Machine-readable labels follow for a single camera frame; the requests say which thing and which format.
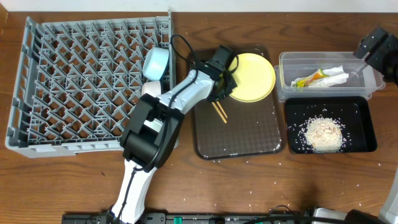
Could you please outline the wooden chopstick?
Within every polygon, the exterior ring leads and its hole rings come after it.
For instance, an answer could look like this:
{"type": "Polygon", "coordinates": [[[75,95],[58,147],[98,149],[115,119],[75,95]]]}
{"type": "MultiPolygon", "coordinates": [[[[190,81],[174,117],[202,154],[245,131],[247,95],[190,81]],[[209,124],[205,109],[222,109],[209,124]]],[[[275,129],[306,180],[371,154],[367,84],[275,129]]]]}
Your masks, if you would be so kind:
{"type": "Polygon", "coordinates": [[[226,114],[225,110],[223,109],[221,103],[219,101],[216,101],[215,104],[216,104],[216,107],[217,107],[217,109],[219,111],[220,116],[223,119],[228,119],[228,115],[226,114]]]}
{"type": "Polygon", "coordinates": [[[218,113],[220,118],[223,120],[223,122],[227,123],[228,122],[228,116],[225,113],[221,103],[219,101],[216,101],[216,102],[212,102],[211,104],[213,105],[214,109],[216,110],[216,112],[218,113]]]}

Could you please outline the yellow plate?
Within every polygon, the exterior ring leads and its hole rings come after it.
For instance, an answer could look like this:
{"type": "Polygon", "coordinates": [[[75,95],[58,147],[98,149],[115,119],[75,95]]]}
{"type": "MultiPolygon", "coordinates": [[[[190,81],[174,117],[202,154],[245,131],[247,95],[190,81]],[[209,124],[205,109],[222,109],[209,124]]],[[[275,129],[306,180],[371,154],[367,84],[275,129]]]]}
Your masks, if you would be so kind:
{"type": "Polygon", "coordinates": [[[237,84],[230,97],[244,103],[253,103],[267,97],[275,85],[275,71],[264,57],[254,53],[239,54],[228,70],[237,84]]]}

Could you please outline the white tissue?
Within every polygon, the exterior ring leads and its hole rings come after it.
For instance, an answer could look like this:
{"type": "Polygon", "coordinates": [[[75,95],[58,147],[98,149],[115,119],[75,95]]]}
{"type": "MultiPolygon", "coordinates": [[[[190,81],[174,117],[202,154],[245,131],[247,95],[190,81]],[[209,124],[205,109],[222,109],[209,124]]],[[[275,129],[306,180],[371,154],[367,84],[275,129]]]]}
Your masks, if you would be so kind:
{"type": "Polygon", "coordinates": [[[317,80],[309,86],[308,88],[327,88],[333,85],[340,85],[346,83],[349,74],[343,70],[343,66],[340,65],[339,67],[333,67],[329,69],[322,69],[323,72],[329,77],[323,78],[321,80],[317,80]]]}

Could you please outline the green orange snack wrapper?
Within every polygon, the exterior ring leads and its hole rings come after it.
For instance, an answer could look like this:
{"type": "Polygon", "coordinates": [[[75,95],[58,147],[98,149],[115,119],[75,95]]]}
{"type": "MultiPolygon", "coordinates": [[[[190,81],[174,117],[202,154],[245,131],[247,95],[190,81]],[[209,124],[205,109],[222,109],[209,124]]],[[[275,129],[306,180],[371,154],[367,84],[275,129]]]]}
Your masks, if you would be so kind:
{"type": "Polygon", "coordinates": [[[294,80],[291,83],[291,86],[292,87],[306,87],[306,86],[311,85],[312,83],[314,83],[317,80],[321,80],[321,79],[327,78],[327,77],[329,77],[329,75],[325,74],[322,69],[318,69],[315,73],[311,74],[308,77],[299,78],[299,79],[294,80]]]}

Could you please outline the pink white bowl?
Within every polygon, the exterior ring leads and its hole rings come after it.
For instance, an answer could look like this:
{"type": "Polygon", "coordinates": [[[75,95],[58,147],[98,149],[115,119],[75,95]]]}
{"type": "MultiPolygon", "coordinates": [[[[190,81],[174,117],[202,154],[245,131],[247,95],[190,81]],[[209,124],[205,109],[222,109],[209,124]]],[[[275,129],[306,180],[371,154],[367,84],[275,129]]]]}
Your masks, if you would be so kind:
{"type": "Polygon", "coordinates": [[[156,97],[162,94],[162,86],[159,80],[145,82],[142,86],[141,95],[149,94],[150,96],[156,97]]]}

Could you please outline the light blue bowl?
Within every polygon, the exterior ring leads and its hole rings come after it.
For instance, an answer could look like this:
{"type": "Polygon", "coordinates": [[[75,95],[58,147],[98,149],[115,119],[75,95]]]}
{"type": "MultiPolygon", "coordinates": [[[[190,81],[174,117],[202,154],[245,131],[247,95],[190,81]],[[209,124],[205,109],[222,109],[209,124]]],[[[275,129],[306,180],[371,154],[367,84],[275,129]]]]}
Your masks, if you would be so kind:
{"type": "Polygon", "coordinates": [[[143,66],[143,75],[150,81],[160,80],[169,65],[169,51],[154,47],[146,55],[143,66]]]}

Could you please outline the rice food scraps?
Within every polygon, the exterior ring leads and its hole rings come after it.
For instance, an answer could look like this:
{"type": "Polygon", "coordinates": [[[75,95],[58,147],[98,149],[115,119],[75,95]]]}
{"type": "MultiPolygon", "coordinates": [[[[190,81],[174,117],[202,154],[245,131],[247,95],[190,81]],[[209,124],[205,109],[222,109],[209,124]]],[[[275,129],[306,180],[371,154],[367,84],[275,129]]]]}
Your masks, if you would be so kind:
{"type": "Polygon", "coordinates": [[[290,145],[298,153],[334,153],[346,145],[345,127],[338,119],[315,116],[290,124],[287,130],[293,140],[290,145]]]}

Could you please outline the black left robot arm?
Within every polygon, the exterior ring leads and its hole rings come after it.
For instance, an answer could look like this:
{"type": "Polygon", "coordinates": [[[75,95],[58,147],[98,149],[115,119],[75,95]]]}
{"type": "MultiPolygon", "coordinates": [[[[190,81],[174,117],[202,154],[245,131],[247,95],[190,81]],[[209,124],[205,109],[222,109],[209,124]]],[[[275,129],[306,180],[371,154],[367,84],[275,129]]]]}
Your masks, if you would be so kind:
{"type": "Polygon", "coordinates": [[[138,221],[154,172],[174,149],[185,115],[204,99],[218,101],[230,95],[237,86],[233,73],[238,65],[236,59],[199,62],[173,89],[141,97],[120,138],[125,170],[111,223],[138,221]]]}

